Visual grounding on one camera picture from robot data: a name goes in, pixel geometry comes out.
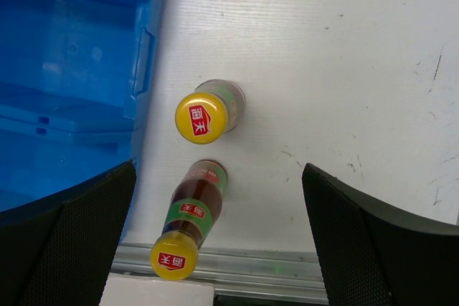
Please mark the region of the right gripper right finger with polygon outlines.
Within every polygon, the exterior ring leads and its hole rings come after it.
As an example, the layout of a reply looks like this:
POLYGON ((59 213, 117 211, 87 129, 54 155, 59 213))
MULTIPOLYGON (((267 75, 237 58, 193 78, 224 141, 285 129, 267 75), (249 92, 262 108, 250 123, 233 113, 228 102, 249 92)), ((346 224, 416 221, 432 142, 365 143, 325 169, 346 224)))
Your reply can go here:
POLYGON ((330 305, 458 304, 458 226, 380 201, 311 163, 302 184, 330 305))

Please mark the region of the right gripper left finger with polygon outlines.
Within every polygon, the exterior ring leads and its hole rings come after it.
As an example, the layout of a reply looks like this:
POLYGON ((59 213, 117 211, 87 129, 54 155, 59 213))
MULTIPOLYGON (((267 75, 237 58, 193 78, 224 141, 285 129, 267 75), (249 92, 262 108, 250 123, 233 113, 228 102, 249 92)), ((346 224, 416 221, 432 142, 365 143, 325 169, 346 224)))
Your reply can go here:
POLYGON ((1 212, 2 305, 99 305, 136 185, 126 161, 1 212))

